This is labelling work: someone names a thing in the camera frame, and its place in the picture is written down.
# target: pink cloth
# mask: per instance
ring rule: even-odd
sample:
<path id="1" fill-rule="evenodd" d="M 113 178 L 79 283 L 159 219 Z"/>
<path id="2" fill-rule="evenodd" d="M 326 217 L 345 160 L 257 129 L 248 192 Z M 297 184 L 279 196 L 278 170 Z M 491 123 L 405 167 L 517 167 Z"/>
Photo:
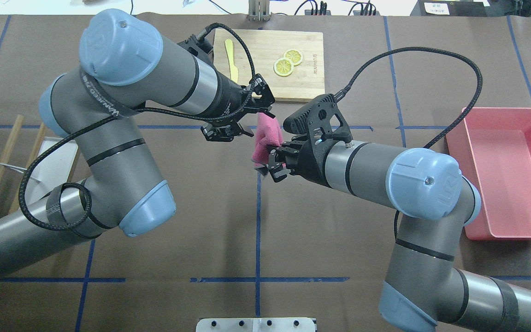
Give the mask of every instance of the pink cloth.
<path id="1" fill-rule="evenodd" d="M 251 160 L 258 164 L 267 164 L 270 151 L 267 146 L 279 147 L 284 142 L 282 130 L 277 119 L 263 113 L 257 113 L 257 132 L 255 133 L 255 151 Z"/>

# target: pink plastic bin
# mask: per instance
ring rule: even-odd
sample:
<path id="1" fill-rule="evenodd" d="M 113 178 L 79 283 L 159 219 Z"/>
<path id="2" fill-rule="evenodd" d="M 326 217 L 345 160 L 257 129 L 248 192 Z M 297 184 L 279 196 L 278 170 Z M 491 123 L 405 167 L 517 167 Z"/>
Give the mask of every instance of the pink plastic bin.
<path id="1" fill-rule="evenodd" d="M 531 108 L 475 107 L 446 141 L 483 199 L 468 239 L 531 239 Z"/>

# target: cutting board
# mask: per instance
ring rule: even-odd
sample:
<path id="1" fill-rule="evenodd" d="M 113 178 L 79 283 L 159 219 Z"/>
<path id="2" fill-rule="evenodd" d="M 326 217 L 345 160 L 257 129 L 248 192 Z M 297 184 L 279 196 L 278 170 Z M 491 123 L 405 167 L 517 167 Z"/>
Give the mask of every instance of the cutting board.
<path id="1" fill-rule="evenodd" d="M 323 33 L 275 30 L 235 30 L 249 48 L 255 72 L 269 84 L 276 101 L 310 101 L 325 93 L 325 66 L 323 61 Z M 233 40 L 235 65 L 239 69 L 239 85 L 247 85 L 251 69 L 247 55 L 238 40 L 223 29 L 214 36 L 214 65 L 219 72 L 230 78 L 225 51 L 225 40 Z M 295 48 L 304 59 L 295 66 L 293 73 L 281 77 L 274 73 L 274 62 L 283 57 L 284 51 Z"/>

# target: velcro strap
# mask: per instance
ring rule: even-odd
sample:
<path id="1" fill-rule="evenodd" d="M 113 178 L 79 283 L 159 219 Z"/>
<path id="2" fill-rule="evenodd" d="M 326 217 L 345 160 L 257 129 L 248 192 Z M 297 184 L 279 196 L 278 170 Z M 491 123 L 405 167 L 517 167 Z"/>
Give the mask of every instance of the velcro strap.
<path id="1" fill-rule="evenodd" d="M 492 332 L 514 332 L 520 321 L 518 298 L 512 288 L 504 281 L 491 278 L 501 291 L 503 298 L 503 316 L 498 326 Z"/>
<path id="2" fill-rule="evenodd" d="M 82 67 L 79 68 L 83 86 L 87 93 L 97 101 L 101 107 L 116 119 L 130 118 L 139 114 L 139 112 L 126 107 L 116 99 L 112 98 L 97 82 L 95 77 L 88 74 Z"/>
<path id="3" fill-rule="evenodd" d="M 63 210 L 61 210 L 61 193 L 63 193 L 63 185 L 55 187 L 46 201 L 46 217 L 51 225 L 67 225 Z"/>

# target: metal plate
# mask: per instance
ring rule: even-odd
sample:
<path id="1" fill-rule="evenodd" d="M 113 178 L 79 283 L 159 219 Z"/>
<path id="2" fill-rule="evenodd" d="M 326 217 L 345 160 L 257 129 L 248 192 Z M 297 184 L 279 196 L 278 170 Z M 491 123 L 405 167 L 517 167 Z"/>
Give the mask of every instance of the metal plate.
<path id="1" fill-rule="evenodd" d="M 45 137 L 38 155 L 41 155 L 60 140 L 60 138 Z M 58 185 L 67 182 L 75 162 L 77 150 L 77 143 L 69 141 L 38 164 L 32 173 L 32 177 L 40 180 L 40 182 L 28 182 L 26 187 L 27 204 L 32 204 Z"/>
<path id="2" fill-rule="evenodd" d="M 196 332 L 316 332 L 316 322 L 306 317 L 201 319 Z"/>

